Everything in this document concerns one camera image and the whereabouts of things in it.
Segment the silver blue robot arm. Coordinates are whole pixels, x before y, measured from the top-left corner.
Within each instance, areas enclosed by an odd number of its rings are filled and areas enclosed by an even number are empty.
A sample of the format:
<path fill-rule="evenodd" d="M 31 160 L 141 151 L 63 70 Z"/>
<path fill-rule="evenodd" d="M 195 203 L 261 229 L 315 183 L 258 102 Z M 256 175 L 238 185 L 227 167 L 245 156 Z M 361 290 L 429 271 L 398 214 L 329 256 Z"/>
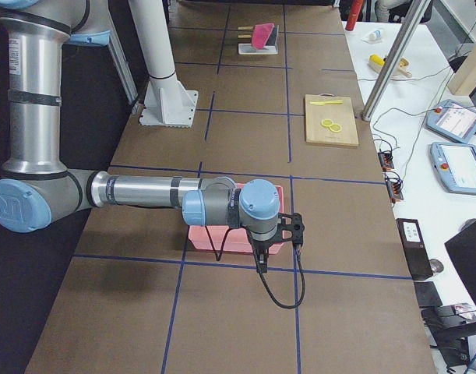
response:
<path fill-rule="evenodd" d="M 266 271 L 270 246 L 284 229 L 272 183 L 111 175 L 61 162 L 62 47 L 109 43 L 106 1 L 0 1 L 0 23 L 9 35 L 10 111 L 10 156 L 0 179 L 2 226 L 27 233 L 107 205 L 174 208 L 190 226 L 244 229 L 258 272 Z"/>

